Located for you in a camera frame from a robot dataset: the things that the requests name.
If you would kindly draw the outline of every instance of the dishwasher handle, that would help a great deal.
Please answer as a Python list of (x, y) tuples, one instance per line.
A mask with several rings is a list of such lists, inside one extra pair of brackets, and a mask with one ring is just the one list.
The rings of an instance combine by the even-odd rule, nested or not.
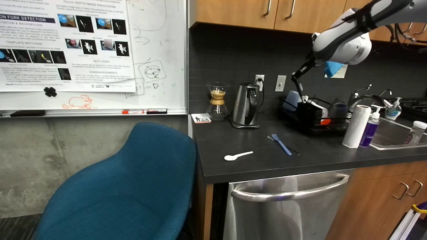
[(320, 196), (322, 194), (336, 191), (340, 187), (346, 185), (349, 179), (350, 179), (349, 175), (344, 175), (344, 177), (339, 182), (326, 185), (323, 187), (304, 190), (304, 191), (268, 194), (268, 193), (248, 193), (248, 192), (235, 189), (231, 192), (231, 195), (235, 198), (239, 198), (241, 200), (245, 200), (249, 202), (277, 202), (277, 201), (297, 200), (297, 199)]

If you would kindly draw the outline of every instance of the black countertop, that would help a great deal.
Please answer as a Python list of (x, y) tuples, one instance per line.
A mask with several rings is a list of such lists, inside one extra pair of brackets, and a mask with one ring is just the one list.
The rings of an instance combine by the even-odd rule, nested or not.
[[(308, 136), (276, 117), (260, 118), (259, 129), (236, 129), (228, 119), (193, 123), (206, 184), (427, 160), (427, 147), (384, 151), (373, 147), (350, 149), (341, 144), (343, 137)], [(401, 123), (412, 124), (404, 120)], [(273, 133), (300, 155), (287, 155), (278, 143), (267, 138)], [(254, 153), (235, 161), (224, 160), (225, 155), (248, 151)]]

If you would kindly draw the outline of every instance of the sink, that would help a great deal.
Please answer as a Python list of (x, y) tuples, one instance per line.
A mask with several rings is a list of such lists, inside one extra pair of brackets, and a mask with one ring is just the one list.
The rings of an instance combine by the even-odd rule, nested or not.
[(404, 144), (411, 128), (382, 117), (380, 119), (380, 125), (371, 142), (372, 147), (378, 150), (427, 147), (426, 133), (418, 144)]

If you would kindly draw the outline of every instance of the blue sponge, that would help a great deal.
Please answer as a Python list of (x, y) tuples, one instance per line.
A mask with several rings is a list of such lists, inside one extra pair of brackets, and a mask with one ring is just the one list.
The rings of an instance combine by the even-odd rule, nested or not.
[(328, 78), (332, 77), (333, 75), (335, 75), (338, 70), (343, 66), (344, 64), (342, 63), (337, 63), (337, 62), (333, 62), (333, 61), (327, 61), (325, 64), (325, 74), (326, 76), (328, 76)]

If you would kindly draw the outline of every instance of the hand soap dispenser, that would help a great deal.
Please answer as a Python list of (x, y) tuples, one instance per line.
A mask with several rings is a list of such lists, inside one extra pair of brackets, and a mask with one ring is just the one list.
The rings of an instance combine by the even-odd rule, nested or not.
[(359, 147), (369, 147), (372, 139), (374, 138), (375, 132), (380, 124), (380, 106), (372, 105), (372, 107), (376, 107), (377, 111), (372, 113), (370, 116), (368, 123), (366, 124), (365, 132), (363, 133), (362, 140), (360, 141)]
[(391, 108), (386, 109), (386, 118), (391, 120), (396, 120), (396, 118), (402, 113), (402, 107), (400, 107), (400, 99), (401, 97), (398, 97), (395, 103)]

